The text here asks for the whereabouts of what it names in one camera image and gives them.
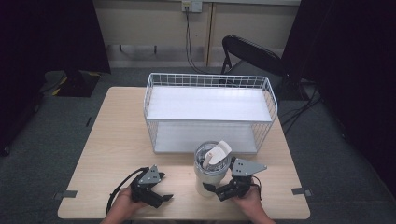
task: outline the chair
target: chair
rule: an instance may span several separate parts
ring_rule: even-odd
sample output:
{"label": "chair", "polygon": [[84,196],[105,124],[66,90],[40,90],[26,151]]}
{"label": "chair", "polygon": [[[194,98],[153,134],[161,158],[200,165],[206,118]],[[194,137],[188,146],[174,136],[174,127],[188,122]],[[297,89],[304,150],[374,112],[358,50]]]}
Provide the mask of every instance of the chair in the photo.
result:
{"label": "chair", "polygon": [[[277,98],[281,97],[282,87],[288,74],[276,54],[236,35],[225,36],[222,39],[222,46],[225,53],[222,74],[268,77],[275,95],[278,95]],[[230,54],[241,61],[233,66]]]}

